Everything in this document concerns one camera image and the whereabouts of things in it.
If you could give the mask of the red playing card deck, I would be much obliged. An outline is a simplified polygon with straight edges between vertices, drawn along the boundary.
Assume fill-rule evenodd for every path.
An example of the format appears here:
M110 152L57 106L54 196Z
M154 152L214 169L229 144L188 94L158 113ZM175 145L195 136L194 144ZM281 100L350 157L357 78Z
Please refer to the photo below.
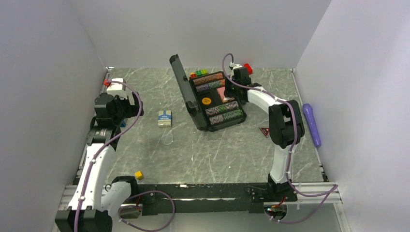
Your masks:
M228 102L228 101L234 100L234 98L232 98L232 97L225 97L225 95L224 95L225 87L217 88L217 92L218 92L222 102Z

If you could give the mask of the orange big blind button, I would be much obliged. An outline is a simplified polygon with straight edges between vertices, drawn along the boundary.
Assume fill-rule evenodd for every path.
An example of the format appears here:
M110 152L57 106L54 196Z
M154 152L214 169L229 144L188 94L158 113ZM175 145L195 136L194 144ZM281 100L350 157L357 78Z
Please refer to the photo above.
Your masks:
M210 105L212 103L212 100L209 97L204 97L202 98L201 102L203 105Z

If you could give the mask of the blue texas holdem card deck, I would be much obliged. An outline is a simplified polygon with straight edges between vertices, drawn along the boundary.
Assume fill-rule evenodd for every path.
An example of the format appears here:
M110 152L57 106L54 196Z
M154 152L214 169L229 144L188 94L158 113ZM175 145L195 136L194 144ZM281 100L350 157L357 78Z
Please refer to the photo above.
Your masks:
M160 128L166 128L172 126L172 111L160 110L158 111L158 126Z

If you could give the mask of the red triangular dealer button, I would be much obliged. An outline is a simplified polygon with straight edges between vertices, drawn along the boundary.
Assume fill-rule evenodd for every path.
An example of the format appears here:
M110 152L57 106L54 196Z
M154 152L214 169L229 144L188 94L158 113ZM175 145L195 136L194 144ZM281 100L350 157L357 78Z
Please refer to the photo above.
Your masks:
M269 137L270 129L268 127L259 127L259 129L266 138Z

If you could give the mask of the clear round plastic disc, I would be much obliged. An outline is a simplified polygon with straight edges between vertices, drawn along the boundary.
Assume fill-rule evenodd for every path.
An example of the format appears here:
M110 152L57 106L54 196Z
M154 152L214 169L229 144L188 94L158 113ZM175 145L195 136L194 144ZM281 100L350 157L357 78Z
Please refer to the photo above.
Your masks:
M161 137L161 142L164 145L170 145L172 144L174 141L174 136L171 132L165 133L162 137Z

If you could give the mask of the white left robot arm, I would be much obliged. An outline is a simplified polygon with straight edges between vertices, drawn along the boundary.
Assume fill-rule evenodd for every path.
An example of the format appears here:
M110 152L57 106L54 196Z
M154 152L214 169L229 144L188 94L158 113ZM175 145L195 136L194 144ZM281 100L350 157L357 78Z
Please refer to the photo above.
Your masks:
M122 99L118 95L100 94L95 100L95 115L87 135L82 172L66 209L55 217L61 232L110 232L113 219L125 201L138 199L138 184L133 176L116 177L109 190L103 190L109 167L116 153L120 125L126 118L142 116L143 104L137 93Z

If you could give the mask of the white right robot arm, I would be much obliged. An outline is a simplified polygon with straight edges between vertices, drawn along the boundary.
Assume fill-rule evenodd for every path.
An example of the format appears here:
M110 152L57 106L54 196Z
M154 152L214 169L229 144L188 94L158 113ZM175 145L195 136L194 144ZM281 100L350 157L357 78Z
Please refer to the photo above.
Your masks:
M275 148L266 193L271 200L280 200L292 190L292 155L305 134L298 102L281 99L252 83L248 69L241 65L234 65L231 76L226 78L224 95L253 103L268 114L269 136Z

